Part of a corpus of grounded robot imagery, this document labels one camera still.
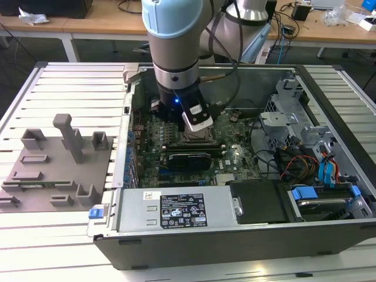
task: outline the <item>blue connector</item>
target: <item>blue connector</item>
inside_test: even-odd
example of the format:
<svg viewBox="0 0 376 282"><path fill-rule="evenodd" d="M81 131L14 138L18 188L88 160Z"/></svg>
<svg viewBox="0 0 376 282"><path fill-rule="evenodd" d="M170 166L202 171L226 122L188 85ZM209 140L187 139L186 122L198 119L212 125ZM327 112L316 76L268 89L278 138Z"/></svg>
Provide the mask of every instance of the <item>blue connector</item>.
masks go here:
<svg viewBox="0 0 376 282"><path fill-rule="evenodd" d="M103 209L90 209L89 210L89 219L102 219L103 218Z"/></svg>
<svg viewBox="0 0 376 282"><path fill-rule="evenodd" d="M356 186L356 185L352 186L351 191L354 194L354 197L358 197L358 196L361 195L360 190L359 190L358 186Z"/></svg>
<svg viewBox="0 0 376 282"><path fill-rule="evenodd" d="M317 199L317 193L312 186L300 186L291 191L295 200Z"/></svg>

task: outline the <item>black plastic cover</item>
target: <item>black plastic cover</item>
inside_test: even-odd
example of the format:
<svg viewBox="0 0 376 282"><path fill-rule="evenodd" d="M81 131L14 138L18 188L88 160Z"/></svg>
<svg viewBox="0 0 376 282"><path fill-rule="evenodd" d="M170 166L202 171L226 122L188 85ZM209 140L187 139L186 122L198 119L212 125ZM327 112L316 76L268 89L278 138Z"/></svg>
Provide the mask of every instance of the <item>black plastic cover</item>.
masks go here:
<svg viewBox="0 0 376 282"><path fill-rule="evenodd" d="M287 191L279 180L230 183L231 195L240 200L239 224L296 222Z"/></svg>

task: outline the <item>blue tab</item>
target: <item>blue tab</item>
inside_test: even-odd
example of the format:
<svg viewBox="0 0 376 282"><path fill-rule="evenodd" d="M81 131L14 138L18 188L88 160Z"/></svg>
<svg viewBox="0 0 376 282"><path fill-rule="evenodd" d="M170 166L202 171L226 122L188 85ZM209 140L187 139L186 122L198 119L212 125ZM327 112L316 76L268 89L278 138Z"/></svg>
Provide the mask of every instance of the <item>blue tab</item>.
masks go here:
<svg viewBox="0 0 376 282"><path fill-rule="evenodd" d="M318 179L320 181L324 180L324 169L325 169L325 162L324 162L324 158L322 158L320 162L320 166L318 167Z"/></svg>
<svg viewBox="0 0 376 282"><path fill-rule="evenodd" d="M331 172L333 171L333 164L332 163L328 163L327 165L327 170L325 172L325 178L324 178L324 183L325 184L329 184L330 187L334 187L334 183L331 182Z"/></svg>
<svg viewBox="0 0 376 282"><path fill-rule="evenodd" d="M90 209L89 210L89 219L102 219L103 218L103 209Z"/></svg>
<svg viewBox="0 0 376 282"><path fill-rule="evenodd" d="M291 191L295 200L317 199L317 193L312 186L300 186Z"/></svg>
<svg viewBox="0 0 376 282"><path fill-rule="evenodd" d="M351 188L351 190L352 190L352 193L354 194L354 197L358 197L358 196L361 195L358 186L353 185L352 188Z"/></svg>

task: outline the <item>blue drive latch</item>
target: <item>blue drive latch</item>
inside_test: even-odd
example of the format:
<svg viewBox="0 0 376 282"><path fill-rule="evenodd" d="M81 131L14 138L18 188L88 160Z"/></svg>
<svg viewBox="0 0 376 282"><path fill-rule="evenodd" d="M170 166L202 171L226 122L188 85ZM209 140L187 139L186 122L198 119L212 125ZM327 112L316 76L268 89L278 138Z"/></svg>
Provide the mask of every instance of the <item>blue drive latch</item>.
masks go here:
<svg viewBox="0 0 376 282"><path fill-rule="evenodd" d="M300 186L291 191L295 200L317 199L317 193L312 186Z"/></svg>

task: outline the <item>paper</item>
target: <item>paper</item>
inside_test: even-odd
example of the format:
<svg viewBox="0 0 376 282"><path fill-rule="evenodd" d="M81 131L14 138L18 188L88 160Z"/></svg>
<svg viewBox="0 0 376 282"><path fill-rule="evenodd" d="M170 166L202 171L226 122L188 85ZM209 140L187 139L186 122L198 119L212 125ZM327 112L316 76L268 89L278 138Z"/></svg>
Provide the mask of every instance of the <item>paper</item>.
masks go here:
<svg viewBox="0 0 376 282"><path fill-rule="evenodd" d="M365 19L365 17L366 17L366 15L362 15L362 14L359 14L359 13L352 12L351 14L346 16L345 20L347 22L351 22L351 23L358 25L362 21L362 19Z"/></svg>
<svg viewBox="0 0 376 282"><path fill-rule="evenodd" d="M30 14L21 10L21 8L18 8L18 9L19 9L18 18L28 25L34 26L34 24L44 24L45 22L49 22L46 15L42 15L42 14L34 15L34 14Z"/></svg>

